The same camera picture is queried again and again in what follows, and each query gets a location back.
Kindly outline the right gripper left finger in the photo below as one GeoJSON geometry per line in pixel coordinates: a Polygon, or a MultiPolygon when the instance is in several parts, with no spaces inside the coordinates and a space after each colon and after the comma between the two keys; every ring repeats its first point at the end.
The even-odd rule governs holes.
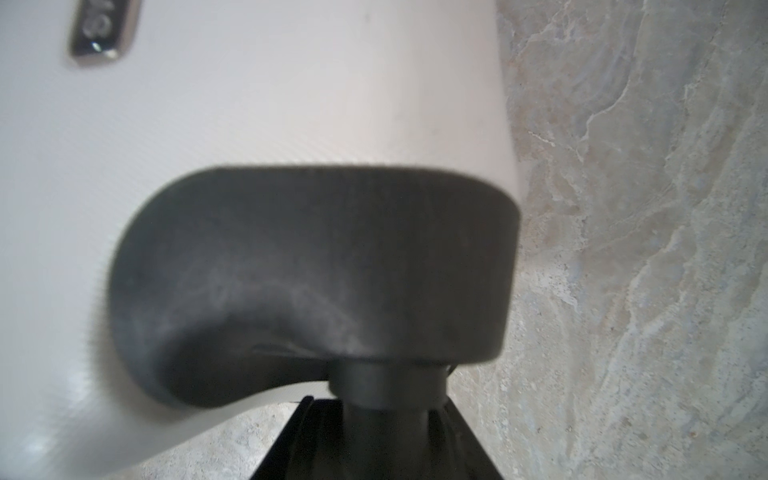
{"type": "Polygon", "coordinates": [[[304,397],[251,480],[341,479],[342,402],[304,397]]]}

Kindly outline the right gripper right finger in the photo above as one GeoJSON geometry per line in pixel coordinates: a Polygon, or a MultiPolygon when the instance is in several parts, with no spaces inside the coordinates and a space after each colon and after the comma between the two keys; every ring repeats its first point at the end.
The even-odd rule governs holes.
{"type": "Polygon", "coordinates": [[[429,413],[428,440],[429,479],[503,479],[451,399],[429,413]]]}

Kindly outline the white suitcase black lining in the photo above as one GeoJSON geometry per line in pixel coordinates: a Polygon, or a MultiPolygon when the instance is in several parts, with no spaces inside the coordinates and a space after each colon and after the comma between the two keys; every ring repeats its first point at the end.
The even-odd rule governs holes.
{"type": "Polygon", "coordinates": [[[3,2],[2,477],[311,396],[341,479],[429,479],[519,182],[492,1],[3,2]]]}

